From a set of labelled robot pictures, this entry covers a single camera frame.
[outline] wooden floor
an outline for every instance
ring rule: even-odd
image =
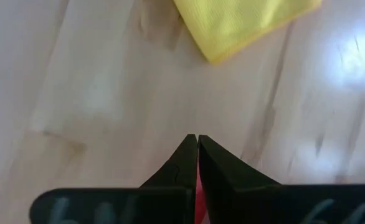
[[[137,187],[187,133],[284,184],[365,182],[365,0],[220,65],[172,0],[0,0],[0,223],[56,187]]]

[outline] yellow microfiber cloth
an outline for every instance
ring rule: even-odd
[[[174,0],[210,63],[218,63],[321,0]]]

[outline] wood grain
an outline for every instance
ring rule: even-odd
[[[187,133],[279,182],[365,182],[365,1],[210,65],[170,0],[0,0],[0,223],[52,188],[137,187]]]

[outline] yellow cloth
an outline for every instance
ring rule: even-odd
[[[218,63],[321,0],[174,0],[204,56]]]

